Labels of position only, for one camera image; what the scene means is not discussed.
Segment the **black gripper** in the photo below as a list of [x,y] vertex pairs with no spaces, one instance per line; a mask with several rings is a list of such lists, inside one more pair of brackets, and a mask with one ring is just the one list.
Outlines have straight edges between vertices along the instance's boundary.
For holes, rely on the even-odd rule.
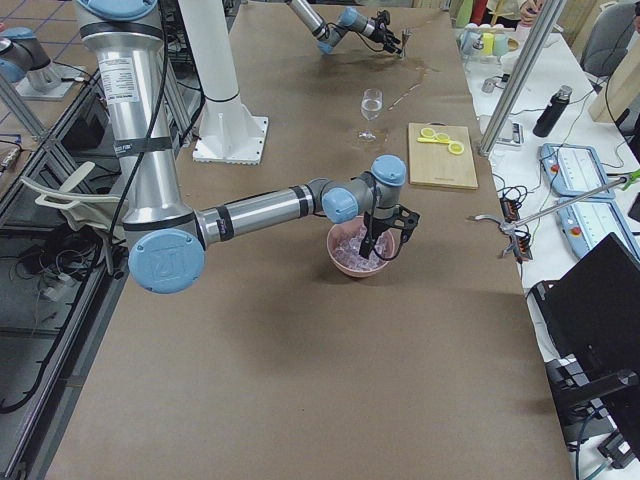
[[369,24],[372,27],[372,32],[368,38],[375,43],[384,43],[382,45],[384,51],[391,54],[398,54],[401,41],[393,32],[388,30],[390,21],[391,16],[389,13],[378,13],[375,17],[370,17]]
[[[368,259],[375,248],[378,238],[387,230],[400,227],[399,204],[389,207],[374,207],[372,213],[365,212],[363,217],[363,226],[365,234],[360,244],[360,256]],[[394,247],[393,253],[387,255],[387,261],[395,260],[404,245],[408,242],[408,233],[405,229],[400,231],[397,245]]]

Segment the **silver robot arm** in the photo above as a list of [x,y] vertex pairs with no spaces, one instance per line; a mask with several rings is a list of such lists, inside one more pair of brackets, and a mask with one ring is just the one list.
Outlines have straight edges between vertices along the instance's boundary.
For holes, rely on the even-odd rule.
[[[268,119],[241,101],[221,3],[183,1],[179,8],[203,96],[197,158],[258,163]],[[163,112],[168,56],[160,3],[79,1],[75,11],[81,39],[98,60],[126,181],[113,221],[124,228],[129,271],[141,287],[182,291],[200,277],[210,244],[309,215],[335,224],[362,217],[363,257],[380,254],[379,237],[391,228],[410,237],[417,219],[399,203],[406,166],[393,155],[346,183],[316,179],[204,211],[188,206]]]
[[285,1],[285,4],[307,27],[325,54],[330,54],[349,32],[379,44],[381,51],[397,55],[403,53],[401,40],[389,29],[391,17],[387,10],[378,11],[375,17],[366,17],[354,7],[346,7],[337,22],[330,23],[307,1],[292,0]]

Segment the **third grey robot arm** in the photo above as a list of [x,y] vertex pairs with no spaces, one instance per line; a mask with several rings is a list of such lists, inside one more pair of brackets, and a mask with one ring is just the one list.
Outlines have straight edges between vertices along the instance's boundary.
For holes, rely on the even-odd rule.
[[1,33],[1,74],[26,100],[61,101],[71,88],[34,32],[15,27]]

